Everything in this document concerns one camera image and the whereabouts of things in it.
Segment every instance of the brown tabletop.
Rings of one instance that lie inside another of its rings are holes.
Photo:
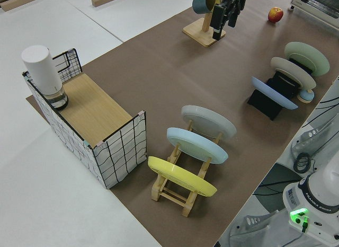
[[[229,159],[211,165],[205,178],[217,193],[199,196],[188,218],[169,200],[151,200],[156,174],[147,162],[111,189],[162,246],[213,246],[338,76],[338,32],[299,10],[287,11],[289,2],[247,0],[236,27],[225,26],[226,36],[209,48],[182,32],[201,17],[190,8],[83,67],[130,115],[147,112],[148,155],[170,155],[166,129],[186,127],[184,105],[209,108],[237,128],[235,137],[219,143]],[[276,5],[284,16],[272,24],[267,14]],[[254,90],[251,76],[264,82],[272,77],[271,58],[283,58],[291,41],[316,47],[331,70],[316,78],[312,103],[293,99],[299,108],[283,109],[271,121],[246,103]],[[201,166],[185,155],[177,164],[196,173]]]

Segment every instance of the cream plate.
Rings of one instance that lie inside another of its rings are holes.
[[[271,67],[300,84],[300,89],[311,90],[317,85],[305,70],[286,59],[273,57]]]
[[[208,137],[216,138],[219,133],[222,133],[221,139],[227,139],[237,133],[233,123],[207,108],[197,105],[185,105],[181,109],[181,116],[187,123],[192,120],[192,128]]]

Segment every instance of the blue plate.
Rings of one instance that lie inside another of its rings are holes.
[[[290,110],[298,108],[298,106],[294,104],[292,101],[288,100],[283,95],[281,95],[279,92],[270,88],[267,84],[261,82],[259,79],[255,78],[254,76],[252,76],[252,84],[258,91],[265,94],[267,97],[269,97],[271,100],[278,103],[280,106],[290,109]]]
[[[220,146],[185,129],[168,128],[167,139],[174,146],[179,144],[182,152],[204,162],[211,158],[212,164],[221,164],[228,158],[228,154]]]

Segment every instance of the wooden shelf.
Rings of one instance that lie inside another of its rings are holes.
[[[60,114],[92,147],[132,119],[85,73],[63,87],[69,102]]]

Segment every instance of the red apple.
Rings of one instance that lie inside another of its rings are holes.
[[[269,21],[272,23],[279,22],[284,14],[284,11],[279,7],[271,8],[269,12]]]

